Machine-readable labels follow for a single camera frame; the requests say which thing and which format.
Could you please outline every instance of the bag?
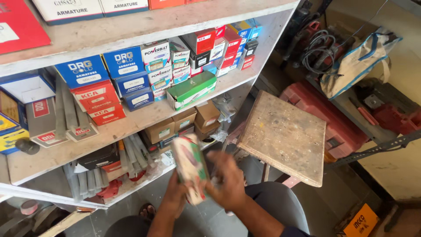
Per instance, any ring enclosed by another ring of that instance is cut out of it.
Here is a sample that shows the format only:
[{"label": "bag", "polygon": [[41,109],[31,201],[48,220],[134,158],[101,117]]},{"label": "bag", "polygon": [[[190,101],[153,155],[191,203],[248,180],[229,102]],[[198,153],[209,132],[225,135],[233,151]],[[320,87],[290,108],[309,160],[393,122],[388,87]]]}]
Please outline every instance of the bag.
[{"label": "bag", "polygon": [[333,100],[342,92],[362,80],[372,69],[382,63],[384,74],[379,78],[386,83],[390,76],[387,54],[403,38],[380,27],[372,33],[364,42],[355,42],[350,52],[335,62],[329,74],[323,75],[320,86],[323,92]]}]

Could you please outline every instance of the person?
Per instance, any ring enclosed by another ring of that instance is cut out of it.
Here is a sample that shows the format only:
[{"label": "person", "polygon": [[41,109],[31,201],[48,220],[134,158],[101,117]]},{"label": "person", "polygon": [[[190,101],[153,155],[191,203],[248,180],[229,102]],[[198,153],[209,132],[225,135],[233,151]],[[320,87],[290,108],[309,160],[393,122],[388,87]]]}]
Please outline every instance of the person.
[{"label": "person", "polygon": [[[264,182],[244,187],[243,172],[231,155],[210,151],[220,188],[210,181],[201,187],[226,211],[233,212],[254,237],[309,237],[306,217],[295,194],[285,185]],[[157,210],[152,205],[141,208],[139,216],[128,216],[114,223],[105,237],[170,237],[174,221],[186,203],[187,186],[178,183],[177,172],[171,176],[167,191]]]}]

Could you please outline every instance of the white wooden shelf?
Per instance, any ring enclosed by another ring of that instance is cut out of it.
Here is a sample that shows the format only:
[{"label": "white wooden shelf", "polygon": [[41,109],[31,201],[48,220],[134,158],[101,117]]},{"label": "white wooden shelf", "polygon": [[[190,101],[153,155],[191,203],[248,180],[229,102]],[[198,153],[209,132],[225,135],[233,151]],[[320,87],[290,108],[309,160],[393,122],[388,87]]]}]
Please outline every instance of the white wooden shelf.
[{"label": "white wooden shelf", "polygon": [[0,76],[264,16],[296,5],[296,0],[209,0],[64,25],[44,25],[52,44],[0,55]]},{"label": "white wooden shelf", "polygon": [[186,109],[192,108],[199,103],[209,100],[256,77],[257,73],[252,68],[242,71],[234,69],[227,75],[218,78],[216,88],[213,92],[183,110],[175,111],[166,100],[153,103],[134,112],[129,112],[126,108],[126,118],[100,126],[100,134],[95,137],[78,143],[69,141],[48,149],[41,148],[35,155],[27,155],[20,151],[7,155],[11,184],[20,185],[39,175],[154,125],[157,122],[172,117]]}]

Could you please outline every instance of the stool top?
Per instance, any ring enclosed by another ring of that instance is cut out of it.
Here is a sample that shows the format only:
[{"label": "stool top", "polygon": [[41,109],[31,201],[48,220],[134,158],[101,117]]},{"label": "stool top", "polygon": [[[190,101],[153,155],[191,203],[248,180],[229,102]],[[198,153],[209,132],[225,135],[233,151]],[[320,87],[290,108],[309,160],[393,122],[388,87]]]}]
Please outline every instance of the stool top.
[{"label": "stool top", "polygon": [[260,91],[237,147],[315,187],[322,186],[326,122]]}]

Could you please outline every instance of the dark trousers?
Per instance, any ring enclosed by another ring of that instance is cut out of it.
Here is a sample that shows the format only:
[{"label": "dark trousers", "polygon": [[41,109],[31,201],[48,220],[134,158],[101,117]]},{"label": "dark trousers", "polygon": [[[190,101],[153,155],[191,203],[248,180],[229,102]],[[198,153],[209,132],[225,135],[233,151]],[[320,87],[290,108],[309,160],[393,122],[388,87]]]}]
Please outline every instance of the dark trousers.
[{"label": "dark trousers", "polygon": [[[245,192],[285,226],[293,226],[309,233],[303,208],[287,186],[276,182],[264,182],[247,186]],[[105,237],[146,237],[150,225],[151,221],[142,216],[127,216],[111,225]]]}]

